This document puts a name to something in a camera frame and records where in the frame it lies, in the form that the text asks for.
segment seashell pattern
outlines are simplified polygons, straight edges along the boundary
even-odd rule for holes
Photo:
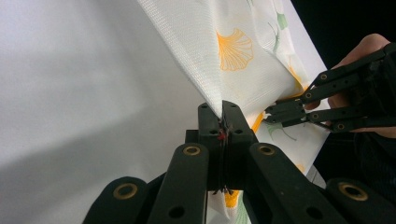
[[[248,66],[253,59],[252,42],[249,37],[239,29],[234,29],[233,34],[222,36],[217,32],[219,41],[220,69],[236,71]]]

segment human hand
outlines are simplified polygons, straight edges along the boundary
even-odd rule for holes
[[[359,43],[359,45],[354,48],[352,51],[348,53],[348,55],[335,67],[343,66],[349,63],[353,63],[358,59],[373,53],[379,49],[384,48],[388,43],[390,43],[384,36],[378,34],[367,35],[363,38],[363,40]],[[328,99],[329,106],[331,108],[338,108],[348,106],[349,102],[344,94],[339,93],[335,94]],[[320,102],[314,102],[312,104],[306,105],[305,109],[312,110],[319,106]],[[396,138],[396,127],[387,127],[387,128],[361,128],[357,130],[353,130],[353,133],[364,133],[364,132],[374,132],[378,133],[381,136],[387,138]]]

